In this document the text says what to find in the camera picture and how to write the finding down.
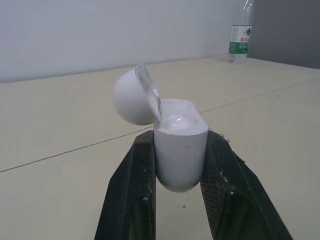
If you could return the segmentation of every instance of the table surface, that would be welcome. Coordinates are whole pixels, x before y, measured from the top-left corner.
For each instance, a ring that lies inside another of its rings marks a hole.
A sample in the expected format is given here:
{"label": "table surface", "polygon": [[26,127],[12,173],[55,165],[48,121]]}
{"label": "table surface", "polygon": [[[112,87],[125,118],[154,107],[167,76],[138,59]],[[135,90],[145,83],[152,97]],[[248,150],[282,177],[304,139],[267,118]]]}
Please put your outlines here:
{"label": "table surface", "polygon": [[[162,99],[194,102],[230,139],[292,237],[319,239],[320,70],[223,56],[147,67]],[[0,239],[94,239],[112,174],[152,129],[113,108],[129,69],[0,84]],[[199,185],[180,195],[156,187],[157,240],[212,239]]]}

